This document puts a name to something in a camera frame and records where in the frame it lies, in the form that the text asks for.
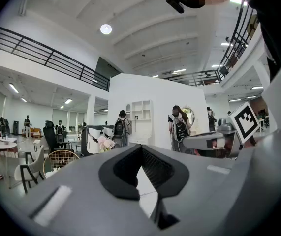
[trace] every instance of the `wire chair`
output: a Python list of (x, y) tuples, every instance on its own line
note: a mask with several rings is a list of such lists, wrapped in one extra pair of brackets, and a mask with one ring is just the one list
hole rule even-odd
[(75, 153), (68, 151), (68, 150), (56, 150), (52, 153), (50, 153), (44, 160), (43, 163), (43, 172), (46, 176), (45, 173), (45, 165), (50, 165), (50, 169), (51, 172), (54, 170), (54, 168), (58, 169), (58, 168), (62, 168), (64, 166), (66, 166), (67, 164), (76, 161), (80, 159), (78, 155), (76, 155)]

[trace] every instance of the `white tape strip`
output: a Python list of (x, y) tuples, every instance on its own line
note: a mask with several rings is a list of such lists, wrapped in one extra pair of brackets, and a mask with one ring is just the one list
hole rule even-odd
[(208, 165), (207, 170), (215, 171), (215, 172), (226, 174), (226, 175), (229, 174), (230, 171), (231, 171), (230, 169), (218, 167), (218, 166), (215, 166), (215, 165)]
[(61, 209), (72, 190), (67, 186), (60, 186), (46, 206), (34, 217), (34, 221), (41, 226), (48, 226)]

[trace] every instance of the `flower bouquet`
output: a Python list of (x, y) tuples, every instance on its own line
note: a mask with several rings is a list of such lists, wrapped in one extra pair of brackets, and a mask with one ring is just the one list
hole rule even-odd
[(113, 148), (115, 145), (115, 142), (110, 139), (107, 139), (104, 136), (100, 136), (97, 139), (97, 142), (99, 143), (100, 153), (104, 153), (111, 150), (111, 148)]

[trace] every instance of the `white armchair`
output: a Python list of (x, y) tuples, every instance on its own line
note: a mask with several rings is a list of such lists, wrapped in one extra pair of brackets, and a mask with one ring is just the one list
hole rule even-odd
[[(44, 180), (40, 170), (42, 169), (42, 165), (44, 163), (44, 146), (41, 146), (40, 150), (35, 152), (35, 160), (32, 157), (31, 152), (26, 152), (26, 164), (18, 165), (14, 171), (14, 178), (16, 181), (22, 181), (24, 192), (27, 193), (26, 182), (29, 184), (29, 188), (31, 188), (30, 181), (34, 181), (36, 184), (38, 176)], [(28, 164), (28, 155), (32, 159), (32, 163)]]

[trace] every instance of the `brown wall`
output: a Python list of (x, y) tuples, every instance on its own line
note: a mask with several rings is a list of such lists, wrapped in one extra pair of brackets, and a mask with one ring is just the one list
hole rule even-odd
[(266, 114), (268, 115), (267, 105), (262, 97), (258, 97), (250, 101), (250, 106), (252, 107), (254, 113), (257, 115), (258, 111), (265, 109)]

